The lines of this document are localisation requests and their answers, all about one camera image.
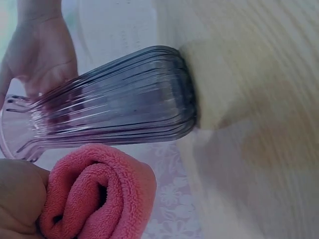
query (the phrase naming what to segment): wood grain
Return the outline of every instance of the wood grain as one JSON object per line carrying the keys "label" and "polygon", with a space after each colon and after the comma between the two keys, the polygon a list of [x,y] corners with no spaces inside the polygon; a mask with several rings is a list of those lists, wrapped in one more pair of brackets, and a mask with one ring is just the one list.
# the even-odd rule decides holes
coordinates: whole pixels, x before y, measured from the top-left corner
{"label": "wood grain", "polygon": [[157,1],[199,129],[178,142],[206,238],[319,237],[319,1]]}

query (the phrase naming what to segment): table surface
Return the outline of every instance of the table surface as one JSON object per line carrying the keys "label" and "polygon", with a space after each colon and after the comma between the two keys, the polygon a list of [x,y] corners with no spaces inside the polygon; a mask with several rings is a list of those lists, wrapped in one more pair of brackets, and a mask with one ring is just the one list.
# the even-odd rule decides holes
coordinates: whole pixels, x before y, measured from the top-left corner
{"label": "table surface", "polygon": [[189,64],[198,129],[178,142],[205,238],[319,234],[319,2],[157,1]]}

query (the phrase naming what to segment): floral tablecloth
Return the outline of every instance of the floral tablecloth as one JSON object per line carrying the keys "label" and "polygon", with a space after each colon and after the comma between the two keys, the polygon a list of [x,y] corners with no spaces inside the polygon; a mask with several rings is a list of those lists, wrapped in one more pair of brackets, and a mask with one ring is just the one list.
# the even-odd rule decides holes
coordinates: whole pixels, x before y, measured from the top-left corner
{"label": "floral tablecloth", "polygon": [[[0,1],[0,12],[3,13],[2,16],[5,16],[5,19],[1,19],[2,23],[0,23],[0,34],[2,34],[0,35],[0,57],[3,56],[6,45],[16,25],[15,2],[15,0]],[[94,64],[86,60],[88,57],[86,55],[87,49],[84,49],[83,39],[80,39],[83,35],[79,32],[79,2],[80,1],[77,0],[65,0],[63,2],[63,14],[75,43],[79,61],[79,71],[82,73],[83,71],[92,68]],[[110,3],[110,1],[94,0],[93,2],[98,4],[99,7],[103,7],[107,2],[109,5],[108,7],[110,7],[110,4],[116,4],[117,11],[123,9],[123,11],[136,12],[136,14],[139,15],[137,18],[138,21],[143,23],[144,36],[156,33],[156,16],[150,19],[150,12],[152,12],[152,14],[156,13],[156,11],[152,9],[153,5],[151,4],[151,1],[112,0]],[[150,12],[143,15],[143,12],[148,10]],[[122,25],[125,25],[126,27],[133,26],[133,28],[139,27],[138,23],[134,23],[135,18],[125,19],[128,14],[121,14],[121,12],[114,12],[111,10],[106,15],[108,19],[113,19],[113,21],[116,19],[117,15],[120,15]],[[118,31],[116,26],[113,26],[112,30]],[[156,45],[154,39],[156,39],[156,37],[146,39],[142,36],[138,47],[141,48],[148,45]],[[116,47],[116,45],[111,46],[110,52],[112,51],[111,48],[115,49]],[[120,52],[118,53],[118,56],[112,55],[111,57],[119,57],[123,53],[127,54],[129,52]],[[105,63],[110,60],[109,57],[106,57]],[[22,86],[17,81],[14,81],[11,84],[9,93],[18,95],[24,94]],[[149,164],[156,175],[158,184],[156,200],[151,219],[142,239],[202,239],[203,235],[190,193],[187,175],[175,142],[124,145],[118,146],[117,148],[132,157]],[[50,170],[58,159],[70,151],[71,149],[49,150],[43,154],[37,162],[37,165]]]}

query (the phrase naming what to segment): pink towel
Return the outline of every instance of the pink towel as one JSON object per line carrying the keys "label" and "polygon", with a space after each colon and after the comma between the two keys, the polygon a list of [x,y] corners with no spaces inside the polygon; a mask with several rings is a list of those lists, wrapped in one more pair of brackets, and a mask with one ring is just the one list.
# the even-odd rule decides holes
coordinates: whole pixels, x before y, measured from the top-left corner
{"label": "pink towel", "polygon": [[139,239],[155,191],[148,165],[109,146],[85,145],[50,173],[41,232],[47,239]]}

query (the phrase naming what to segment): finger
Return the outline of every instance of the finger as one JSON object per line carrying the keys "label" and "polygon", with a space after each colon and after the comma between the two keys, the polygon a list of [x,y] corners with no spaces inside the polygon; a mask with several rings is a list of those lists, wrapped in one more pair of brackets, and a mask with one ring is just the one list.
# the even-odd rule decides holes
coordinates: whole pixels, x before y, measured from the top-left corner
{"label": "finger", "polygon": [[3,60],[0,66],[0,109],[3,107],[6,93],[8,92],[10,82],[14,78],[7,62]]}
{"label": "finger", "polygon": [[26,96],[35,100],[39,97],[39,86],[34,81],[27,81],[24,84]]}
{"label": "finger", "polygon": [[44,239],[40,234],[24,235],[11,230],[0,229],[1,239]]}

